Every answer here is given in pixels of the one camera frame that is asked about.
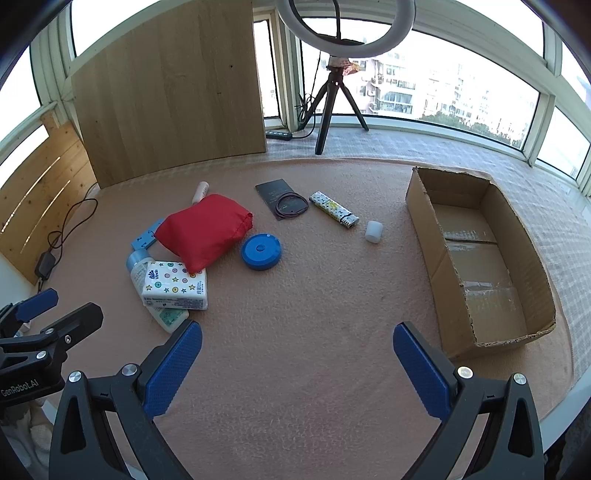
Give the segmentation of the small white cylinder cap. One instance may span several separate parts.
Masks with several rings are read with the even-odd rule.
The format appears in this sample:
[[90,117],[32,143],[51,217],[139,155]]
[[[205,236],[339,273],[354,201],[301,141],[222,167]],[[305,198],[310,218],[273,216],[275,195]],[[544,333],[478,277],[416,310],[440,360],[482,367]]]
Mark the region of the small white cylinder cap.
[[365,239],[373,244],[379,244],[381,242],[384,232],[384,225],[381,222],[369,221],[367,224]]

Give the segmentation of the black tripod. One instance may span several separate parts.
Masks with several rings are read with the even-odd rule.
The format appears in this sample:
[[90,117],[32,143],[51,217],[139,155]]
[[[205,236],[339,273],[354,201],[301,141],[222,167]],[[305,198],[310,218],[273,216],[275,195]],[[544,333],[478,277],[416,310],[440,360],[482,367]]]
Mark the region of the black tripod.
[[335,100],[337,100],[339,92],[342,92],[346,97],[353,110],[353,114],[359,121],[360,126],[365,131],[369,131],[370,127],[363,117],[361,109],[356,104],[353,94],[346,87],[344,78],[346,65],[337,65],[335,62],[329,62],[327,65],[329,71],[328,79],[318,89],[317,94],[311,97],[300,97],[301,104],[297,110],[297,131],[304,130],[308,126],[308,122],[315,118],[315,112],[318,110],[318,105],[325,101],[324,109],[322,109],[322,118],[320,123],[320,131],[318,132],[317,141],[315,141],[315,155],[322,155],[325,150],[325,143],[329,135],[329,126],[332,122],[332,114],[334,114]]

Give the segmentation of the red fabric pouch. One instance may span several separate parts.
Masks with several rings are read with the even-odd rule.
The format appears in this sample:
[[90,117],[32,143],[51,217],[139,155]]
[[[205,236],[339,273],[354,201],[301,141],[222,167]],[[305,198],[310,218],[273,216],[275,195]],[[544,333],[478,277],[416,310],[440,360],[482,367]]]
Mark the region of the red fabric pouch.
[[211,194],[169,215],[156,240],[178,256],[190,274],[211,266],[252,229],[252,212],[228,197]]

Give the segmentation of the pink tube grey cap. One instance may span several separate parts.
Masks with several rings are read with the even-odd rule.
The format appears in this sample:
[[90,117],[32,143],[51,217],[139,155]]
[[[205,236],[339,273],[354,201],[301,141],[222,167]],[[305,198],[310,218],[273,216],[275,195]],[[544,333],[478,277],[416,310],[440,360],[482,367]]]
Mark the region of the pink tube grey cap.
[[197,190],[195,190],[195,192],[193,194],[193,198],[191,200],[191,203],[198,204],[200,201],[204,200],[204,198],[208,194],[208,191],[209,191],[209,184],[205,181],[199,182],[197,185]]

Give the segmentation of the pine wood side panel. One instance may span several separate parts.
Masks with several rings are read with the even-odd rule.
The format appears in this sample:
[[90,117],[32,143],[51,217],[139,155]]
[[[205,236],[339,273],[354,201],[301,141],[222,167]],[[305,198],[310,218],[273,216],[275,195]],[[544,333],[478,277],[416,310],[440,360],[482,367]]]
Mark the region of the pine wood side panel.
[[74,126],[58,124],[52,112],[41,116],[41,125],[48,138],[1,188],[1,253],[31,283],[48,234],[96,181]]

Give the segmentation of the blue phone stand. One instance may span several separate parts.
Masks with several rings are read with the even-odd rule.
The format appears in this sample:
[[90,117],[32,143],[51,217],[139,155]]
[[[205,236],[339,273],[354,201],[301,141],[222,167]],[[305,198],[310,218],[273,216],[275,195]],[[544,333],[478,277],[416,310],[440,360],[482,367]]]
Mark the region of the blue phone stand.
[[136,237],[131,242],[131,249],[133,251],[137,251],[147,250],[149,247],[151,247],[156,242],[155,231],[163,223],[163,221],[164,219],[158,219],[147,230],[145,230],[142,234]]

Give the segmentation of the patterned lighter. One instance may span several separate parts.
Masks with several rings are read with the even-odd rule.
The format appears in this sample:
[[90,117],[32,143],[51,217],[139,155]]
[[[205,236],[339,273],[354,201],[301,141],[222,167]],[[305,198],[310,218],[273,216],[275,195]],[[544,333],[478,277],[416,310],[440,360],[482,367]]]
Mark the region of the patterned lighter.
[[338,222],[339,225],[348,229],[355,226],[360,220],[360,218],[353,214],[353,212],[346,209],[346,207],[342,206],[339,202],[332,200],[331,197],[325,195],[322,191],[317,191],[314,194],[311,194],[310,201],[315,207],[320,208],[325,214],[332,217],[332,219]]

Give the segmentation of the wooden headboard panel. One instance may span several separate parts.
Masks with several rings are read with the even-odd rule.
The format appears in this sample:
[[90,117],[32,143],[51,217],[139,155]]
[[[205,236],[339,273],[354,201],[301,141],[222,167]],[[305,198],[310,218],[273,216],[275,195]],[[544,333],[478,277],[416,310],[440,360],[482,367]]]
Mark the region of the wooden headboard panel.
[[72,88],[102,187],[266,150],[249,1],[161,13],[82,65]]

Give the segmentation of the star patterned tissue pack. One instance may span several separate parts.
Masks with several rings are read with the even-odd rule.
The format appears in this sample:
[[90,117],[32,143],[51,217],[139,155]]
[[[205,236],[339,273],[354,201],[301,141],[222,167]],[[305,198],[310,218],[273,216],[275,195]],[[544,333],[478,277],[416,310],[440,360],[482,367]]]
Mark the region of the star patterned tissue pack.
[[140,298],[154,308],[207,310],[206,270],[189,273],[181,262],[150,261]]

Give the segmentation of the blue round tape measure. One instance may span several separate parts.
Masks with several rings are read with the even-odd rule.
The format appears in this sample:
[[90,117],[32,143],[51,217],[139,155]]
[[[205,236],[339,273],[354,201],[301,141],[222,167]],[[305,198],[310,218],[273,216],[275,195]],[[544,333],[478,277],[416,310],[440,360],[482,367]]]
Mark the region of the blue round tape measure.
[[257,234],[243,243],[240,255],[251,270],[269,270],[280,262],[283,249],[280,240],[270,234]]

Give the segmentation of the cardboard box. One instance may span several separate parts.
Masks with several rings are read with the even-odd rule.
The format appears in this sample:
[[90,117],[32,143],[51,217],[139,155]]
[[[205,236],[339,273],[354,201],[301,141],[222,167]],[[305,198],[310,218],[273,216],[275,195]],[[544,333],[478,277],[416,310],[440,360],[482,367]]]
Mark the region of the cardboard box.
[[555,329],[546,269],[520,217],[492,180],[416,167],[406,202],[448,357],[518,348]]

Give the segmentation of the black card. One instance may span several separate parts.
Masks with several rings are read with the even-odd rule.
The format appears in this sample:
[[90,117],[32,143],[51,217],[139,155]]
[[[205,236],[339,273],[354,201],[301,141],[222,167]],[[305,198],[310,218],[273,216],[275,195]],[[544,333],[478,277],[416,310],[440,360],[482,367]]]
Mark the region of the black card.
[[291,189],[283,179],[256,185],[256,192],[266,203],[276,220],[287,220],[308,211],[308,200]]

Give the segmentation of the black power strip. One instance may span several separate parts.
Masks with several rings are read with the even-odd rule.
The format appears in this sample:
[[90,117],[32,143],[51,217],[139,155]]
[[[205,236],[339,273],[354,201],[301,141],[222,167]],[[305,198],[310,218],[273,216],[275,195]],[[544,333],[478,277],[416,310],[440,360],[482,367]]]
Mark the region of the black power strip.
[[292,138],[294,138],[293,134],[291,134],[290,132],[287,132],[287,131],[276,131],[276,130],[266,131],[266,139],[290,141]]

